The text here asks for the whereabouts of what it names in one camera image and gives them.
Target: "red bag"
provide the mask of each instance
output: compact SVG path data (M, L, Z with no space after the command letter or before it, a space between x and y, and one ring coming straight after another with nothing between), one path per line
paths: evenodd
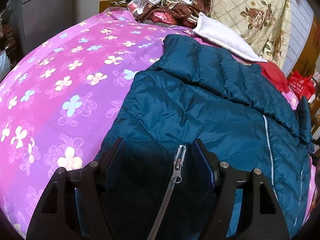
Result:
M305 96L307 100L316 92L311 82L311 77L302 77L298 71L295 71L288 81L288 86L293 90L299 99Z

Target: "brown floral blanket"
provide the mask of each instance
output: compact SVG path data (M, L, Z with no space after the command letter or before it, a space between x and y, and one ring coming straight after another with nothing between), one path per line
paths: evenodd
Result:
M162 7L178 4L191 8L190 22L199 12L238 33L259 56L281 69L289 46L290 0L157 0Z

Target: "zipper pull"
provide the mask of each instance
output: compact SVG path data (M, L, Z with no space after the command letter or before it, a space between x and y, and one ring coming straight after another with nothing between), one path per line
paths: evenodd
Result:
M173 183L180 183L182 181L181 167L182 167L181 159L177 159L173 162L173 173L171 176L171 181Z

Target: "red cloth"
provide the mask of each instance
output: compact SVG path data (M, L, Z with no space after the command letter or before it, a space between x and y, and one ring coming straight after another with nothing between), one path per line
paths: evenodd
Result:
M268 61L266 63L258 62L257 64L261 67L261 74L265 76L280 92L290 92L288 81L284 73L275 63Z

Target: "clear plastic bag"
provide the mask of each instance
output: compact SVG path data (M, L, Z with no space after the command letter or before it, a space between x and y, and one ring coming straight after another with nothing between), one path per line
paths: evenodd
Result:
M137 17L143 13L143 9L148 2L156 4L156 0L132 0L128 4L128 9L130 12L132 12L134 17Z

